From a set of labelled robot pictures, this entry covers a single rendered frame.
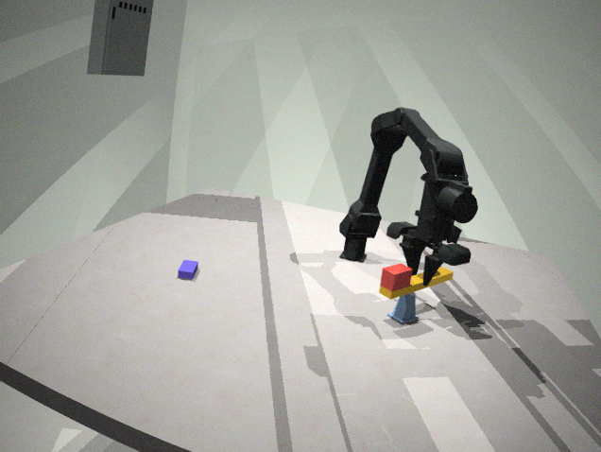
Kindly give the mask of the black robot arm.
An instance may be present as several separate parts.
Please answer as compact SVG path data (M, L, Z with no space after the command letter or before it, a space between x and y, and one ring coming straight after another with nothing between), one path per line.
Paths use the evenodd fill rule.
M421 207L451 217L444 229L447 243L457 243L462 232L454 225L455 220L467 223L476 215L477 200L469 186L460 148L440 138L416 110L397 108L372 120L370 137L374 148L359 199L339 224L339 232L346 237L339 258L365 261L367 238L376 236L382 219L377 205L392 155L407 136L421 150L420 160L427 171L421 175L424 181Z

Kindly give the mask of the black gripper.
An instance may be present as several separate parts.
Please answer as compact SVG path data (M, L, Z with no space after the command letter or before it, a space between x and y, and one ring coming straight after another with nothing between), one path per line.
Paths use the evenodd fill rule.
M425 255L423 267L423 285L427 286L441 264L444 262L450 266L469 264L471 251L457 243L444 244L446 221L451 217L441 212L427 210L423 207L416 210L418 226L403 222L391 222L388 225L386 235L392 239L403 238L400 247L404 250L407 266L412 269L412 275L416 275L421 261L421 254L426 246L433 250L431 255ZM432 243L432 244L431 244ZM435 244L435 245L434 245Z

